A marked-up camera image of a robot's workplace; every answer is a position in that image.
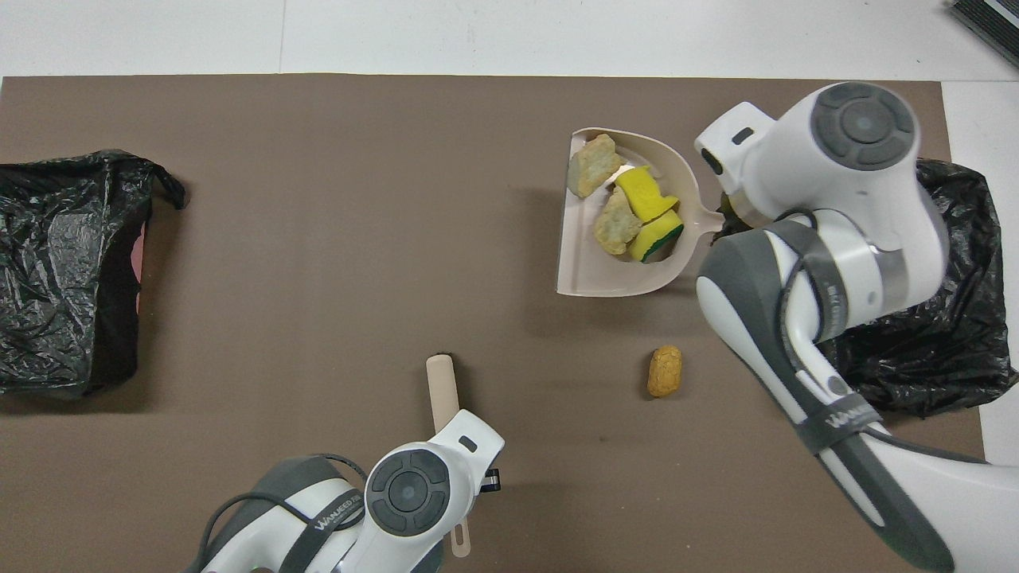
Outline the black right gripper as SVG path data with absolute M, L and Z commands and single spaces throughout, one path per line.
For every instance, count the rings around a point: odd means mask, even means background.
M 729 202 L 729 195 L 727 195 L 727 193 L 720 194 L 720 207 L 718 207 L 716 211 L 725 218 L 723 226 L 721 226 L 720 231 L 716 233 L 716 238 L 725 238 L 726 236 L 746 232 L 753 229 L 753 225 L 747 224 L 747 222 L 743 221 L 743 219 L 736 214 L 734 208 L 731 206 L 731 202 Z

